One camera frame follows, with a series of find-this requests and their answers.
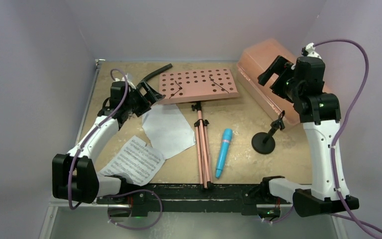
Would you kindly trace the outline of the pink perforated music stand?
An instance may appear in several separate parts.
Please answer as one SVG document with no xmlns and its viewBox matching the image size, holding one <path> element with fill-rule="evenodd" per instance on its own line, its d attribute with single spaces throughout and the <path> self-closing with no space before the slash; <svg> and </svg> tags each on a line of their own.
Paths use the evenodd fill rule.
<svg viewBox="0 0 382 239">
<path fill-rule="evenodd" d="M 201 188 L 211 189 L 212 172 L 207 126 L 203 116 L 204 101 L 237 98 L 240 96 L 232 73 L 228 68 L 188 70 L 162 73 L 159 78 L 159 92 L 163 105 L 192 103 L 191 109 L 197 112 L 194 123 L 199 181 Z"/>
</svg>

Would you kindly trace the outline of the black round microphone stand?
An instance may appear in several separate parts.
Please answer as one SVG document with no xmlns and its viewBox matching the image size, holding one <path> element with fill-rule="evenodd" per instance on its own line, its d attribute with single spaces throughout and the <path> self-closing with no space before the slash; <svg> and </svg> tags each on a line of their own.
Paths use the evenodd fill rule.
<svg viewBox="0 0 382 239">
<path fill-rule="evenodd" d="M 278 130 L 285 129 L 284 116 L 285 111 L 281 111 L 277 120 L 271 123 L 271 128 L 268 132 L 259 132 L 252 137 L 252 148 L 260 154 L 270 154 L 276 147 L 276 142 L 273 138 Z"/>
</svg>

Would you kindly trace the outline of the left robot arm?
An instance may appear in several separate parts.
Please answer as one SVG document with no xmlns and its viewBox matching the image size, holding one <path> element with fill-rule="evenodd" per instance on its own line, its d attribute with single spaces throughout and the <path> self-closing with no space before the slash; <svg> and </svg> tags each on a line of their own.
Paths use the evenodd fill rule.
<svg viewBox="0 0 382 239">
<path fill-rule="evenodd" d="M 94 162 L 132 114 L 143 115 L 164 97 L 146 82 L 140 82 L 137 87 L 125 81 L 113 82 L 110 96 L 104 100 L 94 125 L 85 137 L 69 152 L 54 156 L 53 196 L 81 203 L 109 196 L 117 204 L 124 203 L 130 186 L 126 178 L 101 175 L 96 172 Z"/>
</svg>

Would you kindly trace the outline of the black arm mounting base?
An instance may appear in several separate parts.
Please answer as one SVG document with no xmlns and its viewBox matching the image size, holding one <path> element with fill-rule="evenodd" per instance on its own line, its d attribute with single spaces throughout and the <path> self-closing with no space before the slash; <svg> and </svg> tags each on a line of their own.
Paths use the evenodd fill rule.
<svg viewBox="0 0 382 239">
<path fill-rule="evenodd" d="M 130 186 L 131 195 L 116 198 L 98 197 L 98 204 L 111 207 L 125 205 L 133 217 L 145 217 L 149 212 L 240 213 L 243 216 L 261 214 L 267 210 L 284 209 L 291 204 L 284 199 L 261 194 L 259 184 L 214 184 L 205 189 L 199 184 L 150 183 Z"/>
</svg>

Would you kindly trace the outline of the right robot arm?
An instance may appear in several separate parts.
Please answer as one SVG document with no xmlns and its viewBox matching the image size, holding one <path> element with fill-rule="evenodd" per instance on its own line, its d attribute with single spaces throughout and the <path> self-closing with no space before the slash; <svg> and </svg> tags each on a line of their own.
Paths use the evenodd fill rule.
<svg viewBox="0 0 382 239">
<path fill-rule="evenodd" d="M 272 92 L 292 103 L 299 115 L 310 148 L 312 183 L 302 185 L 283 176 L 264 177 L 255 193 L 267 203 L 276 198 L 290 202 L 301 217 L 348 212 L 359 208 L 342 169 L 338 134 L 341 111 L 337 96 L 324 92 L 325 63 L 319 57 L 302 56 L 291 63 L 277 56 L 258 77 L 265 85 L 272 75 Z"/>
</svg>

